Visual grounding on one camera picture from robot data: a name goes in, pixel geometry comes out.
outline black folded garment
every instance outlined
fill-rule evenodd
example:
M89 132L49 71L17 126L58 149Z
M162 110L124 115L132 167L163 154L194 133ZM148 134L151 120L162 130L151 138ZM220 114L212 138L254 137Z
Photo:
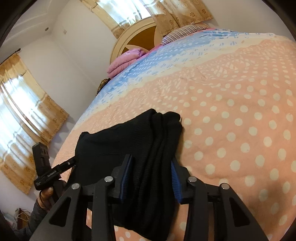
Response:
M75 150L77 167L68 183L96 183L131 154L135 161L128 194L123 204L113 206L114 224L164 241L175 210L170 162L181 131L179 114L150 109L95 134L83 132Z

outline sheer curtain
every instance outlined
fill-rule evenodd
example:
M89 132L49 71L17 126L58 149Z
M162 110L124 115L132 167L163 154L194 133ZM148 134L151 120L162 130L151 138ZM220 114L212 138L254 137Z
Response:
M36 175L32 146L48 145L68 116L17 54L0 65L0 170L24 193Z
M151 16L164 36L187 24L212 19L202 0L80 0L116 38L129 26Z

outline ceiling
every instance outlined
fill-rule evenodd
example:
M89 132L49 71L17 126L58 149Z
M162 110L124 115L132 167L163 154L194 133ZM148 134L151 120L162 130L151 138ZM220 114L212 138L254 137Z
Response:
M37 0L16 22L0 48L0 62L18 48L51 34L55 21L69 0Z

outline sleeve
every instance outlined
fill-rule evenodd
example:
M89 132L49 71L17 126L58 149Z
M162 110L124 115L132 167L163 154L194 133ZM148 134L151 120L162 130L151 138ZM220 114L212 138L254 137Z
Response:
M38 225L41 223L47 212L43 210L38 202L34 204L33 211L28 221L28 225L20 230L14 230L15 235L20 241L29 241Z

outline person's arm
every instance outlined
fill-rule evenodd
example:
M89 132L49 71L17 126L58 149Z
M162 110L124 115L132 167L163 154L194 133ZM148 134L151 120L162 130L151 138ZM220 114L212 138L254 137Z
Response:
M52 187L43 190L34 204L34 208L27 226L19 230L14 230L15 235L20 241L29 241L32 234L37 229L38 225L41 223L41 221L51 208L48 200L52 196L52 194Z

